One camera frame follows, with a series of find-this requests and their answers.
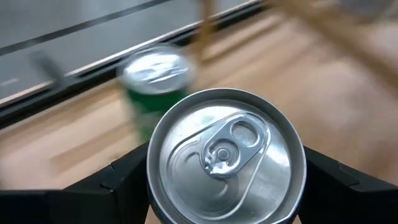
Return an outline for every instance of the black holder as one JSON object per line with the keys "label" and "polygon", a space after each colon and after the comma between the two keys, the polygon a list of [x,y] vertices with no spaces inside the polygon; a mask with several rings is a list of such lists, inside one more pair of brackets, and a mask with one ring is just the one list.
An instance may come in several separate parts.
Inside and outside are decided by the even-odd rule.
{"label": "black holder", "polygon": [[[147,148],[145,143],[63,190],[0,191],[0,223],[144,224]],[[398,223],[398,187],[307,147],[305,153],[307,182],[298,210],[303,224]]]}

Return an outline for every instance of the wooden surface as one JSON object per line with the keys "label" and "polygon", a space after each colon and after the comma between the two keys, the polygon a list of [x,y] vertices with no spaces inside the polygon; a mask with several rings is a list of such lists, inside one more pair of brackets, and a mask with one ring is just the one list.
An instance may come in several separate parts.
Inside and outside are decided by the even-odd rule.
{"label": "wooden surface", "polygon": [[[210,51],[269,26],[270,19],[220,33]],[[378,35],[374,41],[387,38]],[[285,113],[305,145],[398,184],[397,99],[303,23],[289,20],[208,64],[194,88],[221,86],[261,95]],[[111,81],[1,130],[0,184],[59,189],[96,172],[139,145],[129,113]],[[158,222],[150,213],[148,223]]]}

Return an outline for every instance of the pull tab ring hole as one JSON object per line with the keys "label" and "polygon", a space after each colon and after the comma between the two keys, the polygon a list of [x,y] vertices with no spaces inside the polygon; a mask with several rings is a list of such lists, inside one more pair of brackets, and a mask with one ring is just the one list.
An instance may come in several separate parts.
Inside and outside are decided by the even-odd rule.
{"label": "pull tab ring hole", "polygon": [[232,125],[232,135],[236,140],[245,146],[252,146],[258,139],[258,133],[246,122],[237,122]]}

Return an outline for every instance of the aluminum can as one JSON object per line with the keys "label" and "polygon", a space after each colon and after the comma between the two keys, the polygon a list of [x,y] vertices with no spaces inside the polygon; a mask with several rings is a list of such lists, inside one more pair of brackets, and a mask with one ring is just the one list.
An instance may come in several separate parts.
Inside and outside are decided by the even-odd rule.
{"label": "aluminum can", "polygon": [[307,166],[299,136],[271,103],[217,88],[160,120],[149,143],[149,197],[163,223],[288,223]]}
{"label": "aluminum can", "polygon": [[188,95],[195,69],[171,45],[152,45],[132,54],[118,72],[143,142],[168,109]]}

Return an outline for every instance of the silver can top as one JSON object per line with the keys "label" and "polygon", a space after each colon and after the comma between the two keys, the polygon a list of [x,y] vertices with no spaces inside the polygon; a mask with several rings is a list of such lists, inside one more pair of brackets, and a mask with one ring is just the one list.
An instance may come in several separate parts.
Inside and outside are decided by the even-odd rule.
{"label": "silver can top", "polygon": [[188,96],[149,144],[151,192],[172,223],[280,223],[301,198],[305,154],[287,118],[246,91]]}
{"label": "silver can top", "polygon": [[193,74],[193,64],[176,47],[159,44],[132,54],[119,78],[128,89],[157,95],[188,87]]}

